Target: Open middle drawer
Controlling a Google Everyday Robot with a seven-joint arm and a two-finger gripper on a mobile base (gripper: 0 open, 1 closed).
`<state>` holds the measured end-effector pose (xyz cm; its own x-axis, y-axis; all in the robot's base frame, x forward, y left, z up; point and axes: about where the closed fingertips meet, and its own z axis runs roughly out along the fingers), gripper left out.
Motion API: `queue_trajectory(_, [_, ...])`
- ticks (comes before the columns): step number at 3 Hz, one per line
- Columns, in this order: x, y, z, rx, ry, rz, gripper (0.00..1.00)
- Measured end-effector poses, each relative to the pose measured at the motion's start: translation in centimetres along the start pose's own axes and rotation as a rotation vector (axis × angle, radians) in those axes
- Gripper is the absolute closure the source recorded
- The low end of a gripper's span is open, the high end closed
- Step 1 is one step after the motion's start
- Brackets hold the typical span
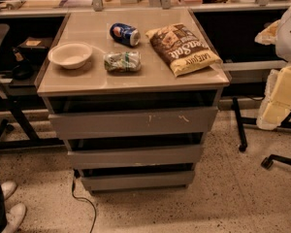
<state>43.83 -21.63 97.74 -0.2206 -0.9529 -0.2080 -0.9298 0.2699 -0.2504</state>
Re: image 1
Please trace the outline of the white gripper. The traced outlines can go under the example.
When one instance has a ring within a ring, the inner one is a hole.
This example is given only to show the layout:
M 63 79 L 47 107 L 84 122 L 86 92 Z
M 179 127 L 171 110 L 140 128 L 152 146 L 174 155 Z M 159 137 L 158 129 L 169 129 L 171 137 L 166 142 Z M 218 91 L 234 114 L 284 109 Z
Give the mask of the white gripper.
M 274 45 L 278 25 L 278 20 L 271 23 L 256 35 L 254 41 L 265 46 Z M 291 63 L 280 71 L 271 71 L 264 94 L 256 124 L 260 129 L 273 130 L 291 113 Z

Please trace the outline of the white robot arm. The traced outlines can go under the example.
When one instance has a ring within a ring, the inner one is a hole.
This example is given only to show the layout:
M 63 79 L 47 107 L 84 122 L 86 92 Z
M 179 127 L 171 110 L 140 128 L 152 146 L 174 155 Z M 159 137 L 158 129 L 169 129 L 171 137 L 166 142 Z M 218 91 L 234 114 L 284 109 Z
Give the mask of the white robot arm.
M 291 6 L 281 19 L 258 33 L 254 41 L 274 45 L 276 55 L 287 62 L 280 71 L 272 70 L 269 74 L 256 119 L 260 129 L 273 130 L 291 113 Z

